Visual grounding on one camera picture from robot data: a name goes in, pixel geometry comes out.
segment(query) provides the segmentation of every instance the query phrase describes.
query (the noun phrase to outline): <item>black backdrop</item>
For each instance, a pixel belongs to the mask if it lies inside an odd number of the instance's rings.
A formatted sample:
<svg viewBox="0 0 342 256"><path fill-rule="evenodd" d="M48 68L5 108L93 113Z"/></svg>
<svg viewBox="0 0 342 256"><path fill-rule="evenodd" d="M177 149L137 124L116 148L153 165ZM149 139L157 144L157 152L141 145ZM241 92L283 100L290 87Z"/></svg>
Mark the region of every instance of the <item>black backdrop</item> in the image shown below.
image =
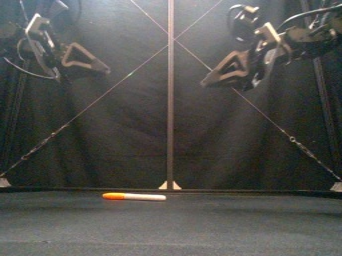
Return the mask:
<svg viewBox="0 0 342 256"><path fill-rule="evenodd" d="M25 1L28 9L37 2ZM24 186L155 189L169 175L168 3L82 0L73 25L78 6L65 3L70 12L54 20L58 38L78 42L112 72L104 77L68 70L72 85L28 77L20 89L1 63L1 168L113 88L6 178ZM330 174L233 90L199 86L208 72L203 63L213 68L232 50L244 49L227 31L233 4L259 6L260 23L275 27L300 12L296 0L175 1L171 175L183 189L328 189ZM40 72L34 63L30 70ZM8 116L20 90L13 121ZM278 66L271 83L241 94L332 168L312 62Z"/></svg>

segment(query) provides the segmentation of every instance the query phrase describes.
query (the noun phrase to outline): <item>orange marker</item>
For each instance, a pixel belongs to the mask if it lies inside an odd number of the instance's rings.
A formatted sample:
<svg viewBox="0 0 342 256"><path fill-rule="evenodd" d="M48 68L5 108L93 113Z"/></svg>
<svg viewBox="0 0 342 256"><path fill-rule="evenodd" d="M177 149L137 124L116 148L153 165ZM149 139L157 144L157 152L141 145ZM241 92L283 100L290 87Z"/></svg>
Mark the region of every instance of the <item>orange marker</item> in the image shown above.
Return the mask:
<svg viewBox="0 0 342 256"><path fill-rule="evenodd" d="M107 200L148 200L148 201L164 201L163 195L147 195L147 194L129 194L129 193L104 193L101 197Z"/></svg>

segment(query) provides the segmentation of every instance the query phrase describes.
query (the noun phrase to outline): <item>cable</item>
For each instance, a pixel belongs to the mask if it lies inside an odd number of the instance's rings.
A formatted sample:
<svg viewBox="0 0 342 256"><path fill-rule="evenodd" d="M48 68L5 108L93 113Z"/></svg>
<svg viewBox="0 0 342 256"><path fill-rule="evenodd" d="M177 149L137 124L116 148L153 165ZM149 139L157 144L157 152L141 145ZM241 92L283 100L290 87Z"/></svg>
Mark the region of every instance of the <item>cable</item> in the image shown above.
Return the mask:
<svg viewBox="0 0 342 256"><path fill-rule="evenodd" d="M312 10L310 12L304 12L304 13L300 13L300 14L296 14L294 15L292 17L290 17L282 24L280 26L278 27L276 29L276 32L279 32L279 30L282 30L282 28L284 27L284 25L287 25L287 23L298 20L298 19L302 19L307 16L312 16L315 14L320 14L320 13L327 13L327 12L338 12L339 10L342 10L342 4L334 6L334 7L328 7L328 8L323 8L323 9L318 9L318 10Z"/></svg>
<svg viewBox="0 0 342 256"><path fill-rule="evenodd" d="M13 67L16 68L21 73L32 76L32 77L36 77L36 78L40 78L40 79L46 79L46 80L54 80L57 77L52 77L52 76L41 76L38 74L34 74L32 72L29 72L28 70L20 68L13 62L10 62L10 60L6 58L6 57L2 57L5 62Z"/></svg>

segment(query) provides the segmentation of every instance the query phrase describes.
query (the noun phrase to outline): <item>vertical metal pole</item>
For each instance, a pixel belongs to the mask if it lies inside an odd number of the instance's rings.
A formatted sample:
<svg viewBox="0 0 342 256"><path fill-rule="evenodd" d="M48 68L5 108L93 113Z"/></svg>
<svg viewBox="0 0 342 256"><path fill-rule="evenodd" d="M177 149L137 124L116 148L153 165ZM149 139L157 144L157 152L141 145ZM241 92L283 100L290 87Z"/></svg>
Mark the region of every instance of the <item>vertical metal pole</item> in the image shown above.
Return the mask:
<svg viewBox="0 0 342 256"><path fill-rule="evenodd" d="M303 12L308 12L308 1L300 0L300 7ZM306 18L306 25L311 23L311 19ZM331 104L328 99L328 92L326 89L326 81L323 76L323 69L322 69L322 62L320 59L316 58L312 61L314 63L314 72L315 72L315 78L316 78L316 84L318 84L318 91L320 96L320 103L322 103L322 110L323 110L323 116L324 116L324 123L326 123L326 130L327 130L327 137L328 137L328 144L330 144L330 151L331 151L331 157L334 162L334 170L336 173L339 173L339 170L342 169L342 156L338 148L338 141L336 141L336 128L334 126L334 118L331 113Z"/></svg>
<svg viewBox="0 0 342 256"><path fill-rule="evenodd" d="M168 79L167 79L167 189L173 189L173 10L168 0Z"/></svg>

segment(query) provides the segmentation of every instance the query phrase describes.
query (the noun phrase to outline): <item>black mat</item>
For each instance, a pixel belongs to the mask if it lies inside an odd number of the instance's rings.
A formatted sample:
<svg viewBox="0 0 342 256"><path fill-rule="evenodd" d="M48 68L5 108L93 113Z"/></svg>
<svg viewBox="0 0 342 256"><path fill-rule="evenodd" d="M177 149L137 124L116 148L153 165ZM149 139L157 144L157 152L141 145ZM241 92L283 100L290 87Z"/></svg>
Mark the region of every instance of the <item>black mat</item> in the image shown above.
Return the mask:
<svg viewBox="0 0 342 256"><path fill-rule="evenodd" d="M298 196L0 194L0 254L335 255L342 201Z"/></svg>

